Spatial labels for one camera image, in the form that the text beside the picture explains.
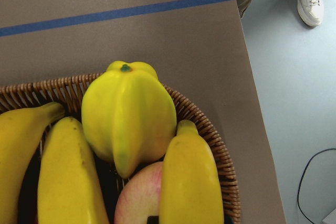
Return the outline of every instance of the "fruit basket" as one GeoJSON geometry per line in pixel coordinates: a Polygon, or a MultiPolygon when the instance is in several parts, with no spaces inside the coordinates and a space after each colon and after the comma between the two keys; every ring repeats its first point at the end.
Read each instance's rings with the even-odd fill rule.
{"type": "MultiPolygon", "coordinates": [[[[84,74],[0,87],[0,114],[8,110],[35,107],[56,101],[65,107],[67,116],[73,116],[80,121],[83,94],[90,83],[100,75],[101,73],[84,74]]],[[[200,136],[210,146],[217,165],[224,213],[230,217],[234,224],[240,224],[238,183],[233,162],[225,143],[210,120],[193,102],[178,91],[168,86],[165,88],[174,101],[177,121],[188,119],[194,122],[200,136]]],[[[36,216],[36,191],[44,138],[45,136],[31,160],[22,185],[19,200],[19,223],[33,223],[36,216]]],[[[95,158],[104,202],[107,205],[109,219],[113,220],[116,199],[128,181],[120,178],[113,167],[108,166],[97,157],[95,158]]]]}

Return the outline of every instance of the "pink apple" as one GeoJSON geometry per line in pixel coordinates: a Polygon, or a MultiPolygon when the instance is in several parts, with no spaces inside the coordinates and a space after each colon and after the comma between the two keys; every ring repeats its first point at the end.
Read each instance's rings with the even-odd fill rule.
{"type": "Polygon", "coordinates": [[[137,172],[121,191],[114,224],[146,224],[148,216],[159,215],[162,163],[137,172]]]}

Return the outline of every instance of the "blue tape strip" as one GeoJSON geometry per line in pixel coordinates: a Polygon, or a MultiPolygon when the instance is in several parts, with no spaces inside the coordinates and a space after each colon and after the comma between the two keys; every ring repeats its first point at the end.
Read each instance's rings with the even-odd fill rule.
{"type": "Polygon", "coordinates": [[[125,18],[142,14],[165,12],[167,10],[176,10],[200,5],[220,3],[225,1],[231,1],[231,0],[177,0],[158,4],[130,7],[125,9],[109,10],[106,12],[85,14],[74,17],[52,19],[42,22],[35,22],[35,23],[0,28],[0,37],[15,34],[30,33],[33,31],[48,30],[59,27],[73,26],[91,22],[98,22],[109,19],[125,18]]]}

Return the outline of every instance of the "white floor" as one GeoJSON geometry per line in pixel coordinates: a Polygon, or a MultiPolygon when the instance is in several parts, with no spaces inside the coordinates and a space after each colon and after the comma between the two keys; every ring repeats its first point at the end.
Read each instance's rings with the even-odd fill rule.
{"type": "MultiPolygon", "coordinates": [[[[275,160],[287,224],[308,224],[296,196],[308,160],[336,148],[336,0],[323,23],[306,26],[296,0],[253,0],[243,29],[275,160]]],[[[336,151],[314,158],[302,182],[302,210],[314,222],[336,208],[336,151]]]]}

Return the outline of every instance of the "wire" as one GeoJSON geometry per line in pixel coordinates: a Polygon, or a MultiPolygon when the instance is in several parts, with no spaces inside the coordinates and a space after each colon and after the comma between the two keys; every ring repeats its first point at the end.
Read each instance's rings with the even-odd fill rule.
{"type": "Polygon", "coordinates": [[[303,170],[303,173],[302,173],[302,176],[301,176],[301,179],[300,179],[300,184],[299,184],[298,194],[297,194],[297,198],[296,198],[296,201],[297,201],[297,204],[298,204],[298,207],[299,207],[301,213],[302,213],[303,216],[304,216],[310,223],[312,223],[312,224],[315,224],[315,223],[312,222],[312,221],[305,215],[305,213],[302,211],[301,206],[300,206],[299,196],[300,196],[301,184],[302,184],[304,175],[305,175],[305,173],[306,173],[306,171],[307,171],[307,168],[308,168],[310,162],[311,162],[317,155],[319,155],[319,154],[321,154],[321,153],[323,153],[323,152],[327,152],[327,151],[336,151],[336,148],[329,148],[329,149],[325,149],[325,150],[322,150],[322,151],[320,151],[320,152],[317,152],[316,154],[314,154],[314,155],[309,159],[309,161],[308,161],[306,167],[305,167],[304,170],[303,170]]]}

